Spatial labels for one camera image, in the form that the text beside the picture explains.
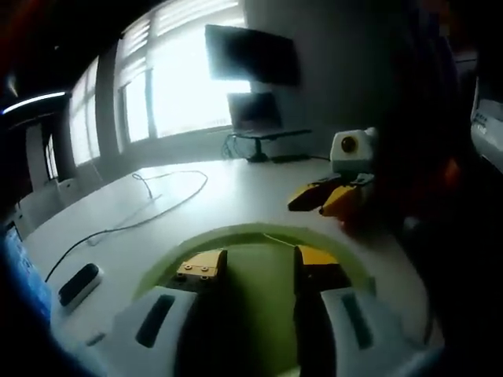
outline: black device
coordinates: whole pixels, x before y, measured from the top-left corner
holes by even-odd
[[[101,282],[103,272],[94,263],[82,267],[59,291],[60,304],[74,309]]]
[[[299,85],[299,59],[291,39],[217,25],[207,25],[205,36],[213,79]]]

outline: monitor stand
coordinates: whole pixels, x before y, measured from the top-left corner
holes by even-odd
[[[234,132],[234,137],[242,139],[253,139],[255,141],[255,153],[252,157],[246,160],[249,163],[265,163],[269,161],[269,157],[262,151],[262,140],[276,140],[279,137],[297,136],[301,134],[310,134],[311,130],[290,130],[290,131],[273,131],[273,132]]]
[[[252,157],[246,159],[249,163],[265,163],[269,161],[269,157],[262,152],[262,141],[260,139],[255,139],[255,153]]]

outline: cable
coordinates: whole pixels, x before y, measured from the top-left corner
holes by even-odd
[[[136,179],[138,181],[142,181],[143,184],[145,185],[145,187],[147,188],[147,190],[149,190],[149,198],[154,199],[154,196],[152,195],[152,190],[150,190],[149,184],[140,174],[134,173],[133,175],[131,175],[131,177],[133,177],[134,179]]]
[[[147,218],[146,220],[143,220],[143,221],[140,221],[140,222],[137,222],[136,224],[133,224],[133,225],[128,225],[128,226],[124,226],[124,227],[121,227],[121,228],[115,228],[115,229],[105,229],[105,230],[101,230],[100,232],[96,232],[96,233],[93,233],[93,234],[90,234],[89,236],[86,236],[85,238],[82,238],[81,240],[79,240],[78,242],[74,243],[68,250],[65,251],[65,253],[59,258],[59,260],[56,262],[56,264],[54,265],[54,267],[49,271],[49,274],[47,275],[46,277],[46,283],[47,281],[49,281],[49,278],[53,275],[54,271],[56,270],[56,268],[63,262],[63,260],[68,256],[68,254],[70,254],[70,252],[75,249],[76,247],[78,247],[81,243],[84,243],[86,242],[88,239],[90,238],[93,238],[95,236],[99,236],[100,234],[106,234],[106,233],[113,233],[113,232],[121,232],[123,230],[128,230],[128,229],[134,229],[134,228],[139,228],[143,225],[146,225],[158,218],[161,218],[162,216],[164,216],[166,213],[174,210],[175,208],[178,208],[180,207],[183,203],[191,200],[194,196],[196,196],[197,194],[199,194],[204,186],[206,186],[207,184],[207,181],[208,181],[208,176],[203,173],[202,171],[199,171],[199,170],[180,170],[180,171],[175,171],[175,172],[172,172],[172,173],[167,173],[167,174],[163,174],[163,175],[160,175],[160,176],[157,176],[157,177],[150,177],[150,178],[143,178],[141,175],[137,174],[137,176],[139,176],[141,179],[140,181],[148,181],[148,180],[151,180],[151,179],[157,179],[157,178],[162,178],[162,177],[166,177],[168,175],[172,175],[172,174],[181,174],[181,173],[198,173],[200,175],[202,175],[204,177],[204,182],[203,184],[194,192],[192,193],[189,197],[187,197],[186,199],[182,200],[181,202],[175,204],[174,206],[172,207],[169,207],[167,210],[164,210],[162,211],[160,214],[157,214],[155,216],[152,216],[151,218]]]
[[[282,243],[286,246],[290,246],[290,247],[295,247],[295,245],[292,245],[291,243],[288,243],[288,242],[285,242],[285,241],[282,241],[282,240],[279,240],[278,238],[275,238],[275,237],[272,237],[272,236],[269,236],[268,234],[265,234],[265,233],[262,233],[262,235],[266,238],[269,238],[270,240],[272,241],[275,241],[275,242],[278,242],[278,243]]]
[[[234,138],[233,148],[234,148],[234,151],[238,157],[241,157],[242,159],[246,159],[246,156],[244,155],[244,153],[239,148],[239,145],[237,144],[237,137]]]
[[[309,156],[310,159],[323,159],[324,161],[330,161],[329,157],[322,157],[322,156]]]
[[[227,135],[226,139],[223,142],[223,145],[222,145],[222,158],[223,159],[232,159],[233,158],[233,153],[229,147],[229,141],[232,136],[233,136],[232,134]]]

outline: screw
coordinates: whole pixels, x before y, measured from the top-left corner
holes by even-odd
[[[183,273],[177,273],[174,279],[177,281],[184,281],[187,279],[187,277]]]

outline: ceiling light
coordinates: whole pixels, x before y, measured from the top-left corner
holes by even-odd
[[[30,98],[29,100],[24,100],[24,101],[18,102],[17,104],[13,104],[12,106],[9,106],[8,108],[6,108],[2,112],[2,114],[5,115],[8,112],[11,112],[12,110],[16,110],[17,108],[20,108],[21,106],[25,106],[26,104],[32,104],[33,102],[47,100],[49,98],[61,97],[61,96],[64,96],[65,94],[66,94],[65,92],[57,92],[57,93],[44,94],[43,96]]]

